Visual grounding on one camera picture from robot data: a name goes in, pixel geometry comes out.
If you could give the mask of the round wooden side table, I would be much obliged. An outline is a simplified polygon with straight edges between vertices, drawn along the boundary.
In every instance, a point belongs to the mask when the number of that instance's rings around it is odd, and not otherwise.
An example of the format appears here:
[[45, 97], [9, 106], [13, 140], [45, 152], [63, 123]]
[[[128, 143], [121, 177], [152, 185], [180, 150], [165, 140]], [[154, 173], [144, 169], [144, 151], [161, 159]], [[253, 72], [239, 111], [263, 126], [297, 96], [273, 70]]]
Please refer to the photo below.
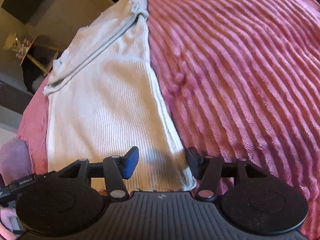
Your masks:
[[[53, 61], [57, 59], [57, 56], [62, 52], [62, 50], [58, 47], [39, 42], [39, 38], [39, 36], [35, 37], [32, 42], [30, 42], [26, 38], [21, 41], [16, 33], [10, 33], [5, 41], [3, 50], [14, 51], [16, 53], [16, 57], [21, 61], [21, 67], [25, 59], [29, 59], [37, 68], [39, 68], [43, 72], [44, 76], [47, 76], [52, 69]], [[36, 47], [55, 51], [52, 59], [46, 67], [39, 60], [37, 60], [35, 56], [32, 55], [31, 52]]]

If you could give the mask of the white ribbed knit garment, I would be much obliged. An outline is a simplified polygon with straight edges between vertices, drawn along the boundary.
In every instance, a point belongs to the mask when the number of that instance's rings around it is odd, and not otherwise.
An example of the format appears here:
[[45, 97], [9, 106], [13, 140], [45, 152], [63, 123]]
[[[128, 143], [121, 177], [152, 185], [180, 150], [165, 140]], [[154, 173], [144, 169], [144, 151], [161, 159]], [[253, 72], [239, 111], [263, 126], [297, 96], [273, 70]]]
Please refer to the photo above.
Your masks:
[[139, 149], [129, 191], [189, 191], [196, 180], [167, 111], [148, 43], [147, 0], [120, 0], [78, 30], [54, 61], [48, 96], [48, 170]]

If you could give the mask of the pink ribbed plush blanket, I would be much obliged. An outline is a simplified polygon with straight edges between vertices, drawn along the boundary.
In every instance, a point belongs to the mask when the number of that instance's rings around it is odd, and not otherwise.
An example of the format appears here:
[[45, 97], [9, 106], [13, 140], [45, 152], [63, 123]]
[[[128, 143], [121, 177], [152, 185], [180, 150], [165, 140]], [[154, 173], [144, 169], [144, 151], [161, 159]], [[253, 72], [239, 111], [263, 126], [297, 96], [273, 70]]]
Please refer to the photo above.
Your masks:
[[[308, 201], [302, 233], [319, 239], [319, 3], [147, 0], [150, 62], [183, 148], [245, 158]], [[48, 77], [18, 137], [49, 172]]]

